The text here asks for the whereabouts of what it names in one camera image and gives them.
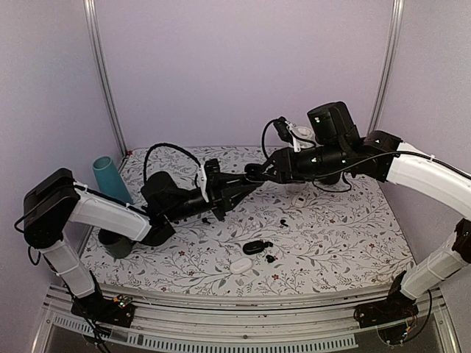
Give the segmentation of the black round earbud case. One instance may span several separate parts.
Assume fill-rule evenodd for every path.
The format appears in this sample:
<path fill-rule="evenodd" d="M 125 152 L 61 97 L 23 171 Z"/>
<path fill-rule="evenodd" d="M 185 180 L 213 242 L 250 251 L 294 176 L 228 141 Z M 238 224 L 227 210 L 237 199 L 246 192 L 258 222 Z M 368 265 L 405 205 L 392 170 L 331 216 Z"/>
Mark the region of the black round earbud case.
<path fill-rule="evenodd" d="M 262 165 L 257 163 L 249 163 L 244 167 L 245 177 L 248 181 L 254 183 L 263 183 L 266 181 L 263 175 Z"/>

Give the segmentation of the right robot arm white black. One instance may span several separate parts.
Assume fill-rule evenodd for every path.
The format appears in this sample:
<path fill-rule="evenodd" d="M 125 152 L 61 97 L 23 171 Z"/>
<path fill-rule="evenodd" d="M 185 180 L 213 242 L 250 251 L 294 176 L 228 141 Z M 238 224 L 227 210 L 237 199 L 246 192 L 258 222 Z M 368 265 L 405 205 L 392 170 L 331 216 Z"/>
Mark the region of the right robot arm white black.
<path fill-rule="evenodd" d="M 470 264 L 470 175 L 424 154 L 401 138 L 375 130 L 361 137 L 347 105 L 323 104 L 307 114 L 317 145 L 279 149 L 256 169 L 256 176 L 278 184 L 334 183 L 343 172 L 367 175 L 418 191 L 458 212 L 452 235 L 419 265 L 393 282 L 380 314 L 397 320 L 409 303 Z"/>

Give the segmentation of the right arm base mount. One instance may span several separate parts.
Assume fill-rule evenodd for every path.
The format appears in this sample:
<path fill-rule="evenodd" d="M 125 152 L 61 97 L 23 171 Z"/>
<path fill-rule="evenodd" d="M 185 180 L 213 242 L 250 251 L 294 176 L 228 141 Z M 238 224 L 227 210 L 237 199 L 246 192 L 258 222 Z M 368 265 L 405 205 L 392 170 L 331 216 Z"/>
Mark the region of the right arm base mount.
<path fill-rule="evenodd" d="M 391 323 L 419 313 L 416 300 L 400 292 L 401 281 L 405 274 L 406 271 L 403 271 L 394 279 L 385 299 L 355 307 L 353 318 L 359 323 L 360 328 Z"/>

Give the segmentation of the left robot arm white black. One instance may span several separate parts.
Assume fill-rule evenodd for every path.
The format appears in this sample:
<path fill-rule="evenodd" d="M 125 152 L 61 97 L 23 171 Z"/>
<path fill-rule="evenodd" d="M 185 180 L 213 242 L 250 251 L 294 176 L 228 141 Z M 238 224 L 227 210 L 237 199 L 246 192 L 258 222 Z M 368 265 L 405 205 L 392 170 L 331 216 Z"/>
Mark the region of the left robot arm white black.
<path fill-rule="evenodd" d="M 81 299 L 82 309 L 92 318 L 102 319 L 110 311 L 109 303 L 97 293 L 99 286 L 92 274 L 66 243 L 65 225 L 88 224 L 119 238 L 158 246 L 175 233 L 173 223 L 206 212 L 221 221 L 263 184 L 261 175 L 250 168 L 242 174 L 222 173 L 216 159 L 200 168 L 198 180 L 188 190 L 179 188 L 168 173 L 157 172 L 141 188 L 146 206 L 138 210 L 88 188 L 70 170 L 60 168 L 25 195 L 24 214 L 14 227 Z"/>

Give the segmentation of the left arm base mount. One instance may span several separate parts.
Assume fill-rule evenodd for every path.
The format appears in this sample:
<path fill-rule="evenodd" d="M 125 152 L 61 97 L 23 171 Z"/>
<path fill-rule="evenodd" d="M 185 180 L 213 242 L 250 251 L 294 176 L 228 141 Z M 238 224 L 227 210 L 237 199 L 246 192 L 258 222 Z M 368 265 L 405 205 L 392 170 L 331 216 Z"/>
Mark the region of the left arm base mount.
<path fill-rule="evenodd" d="M 71 313 L 90 321 L 98 321 L 118 327 L 130 328 L 136 306 L 126 304 L 123 307 L 112 299 L 106 299 L 100 293 L 93 293 L 83 298 L 74 298 Z"/>

